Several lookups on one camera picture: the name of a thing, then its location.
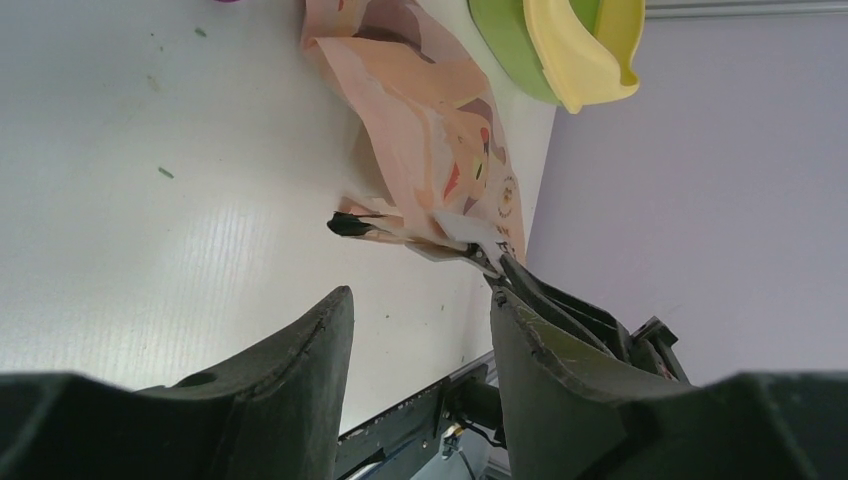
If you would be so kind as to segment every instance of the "white table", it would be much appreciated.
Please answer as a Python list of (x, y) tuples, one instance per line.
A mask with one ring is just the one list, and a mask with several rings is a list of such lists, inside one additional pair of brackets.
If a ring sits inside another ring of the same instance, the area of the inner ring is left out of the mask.
[[(347, 430), (491, 349), (473, 267), (327, 230), (376, 166), (298, 50), (300, 3), (0, 5), (0, 370), (171, 384), (347, 284)], [(422, 4), (490, 76), (529, 234), (554, 108), (465, 2)]]

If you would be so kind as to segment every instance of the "yellow bowl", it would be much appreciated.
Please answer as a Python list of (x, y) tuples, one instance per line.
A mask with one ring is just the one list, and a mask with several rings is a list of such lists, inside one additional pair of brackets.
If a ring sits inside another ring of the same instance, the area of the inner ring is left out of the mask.
[(498, 61), (536, 98), (556, 98), (577, 113), (639, 88), (632, 62), (645, 0), (469, 0), (469, 6)]

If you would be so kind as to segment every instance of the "lavender wall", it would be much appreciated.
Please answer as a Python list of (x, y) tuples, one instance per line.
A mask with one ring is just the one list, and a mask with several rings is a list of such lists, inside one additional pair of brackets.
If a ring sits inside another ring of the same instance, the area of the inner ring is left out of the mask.
[(631, 99), (560, 112), (542, 278), (681, 337), (693, 382), (848, 370), (848, 16), (649, 22)]

